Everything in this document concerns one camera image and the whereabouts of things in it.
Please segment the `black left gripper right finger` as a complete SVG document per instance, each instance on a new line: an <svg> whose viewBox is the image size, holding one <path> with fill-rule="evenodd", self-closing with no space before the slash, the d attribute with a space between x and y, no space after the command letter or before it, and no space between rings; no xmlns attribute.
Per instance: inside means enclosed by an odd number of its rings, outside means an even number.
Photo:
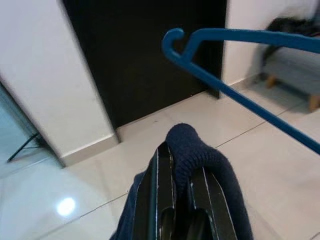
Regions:
<svg viewBox="0 0 320 240"><path fill-rule="evenodd" d="M206 168L195 170L189 180L190 240L236 240L237 235L224 192Z"/></svg>

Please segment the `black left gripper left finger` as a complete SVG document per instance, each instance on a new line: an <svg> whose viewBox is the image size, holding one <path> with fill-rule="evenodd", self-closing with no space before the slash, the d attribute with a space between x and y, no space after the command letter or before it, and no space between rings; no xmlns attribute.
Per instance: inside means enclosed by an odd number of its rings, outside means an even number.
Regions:
<svg viewBox="0 0 320 240"><path fill-rule="evenodd" d="M171 240L175 227L174 160L162 143L155 150L137 190L133 240Z"/></svg>

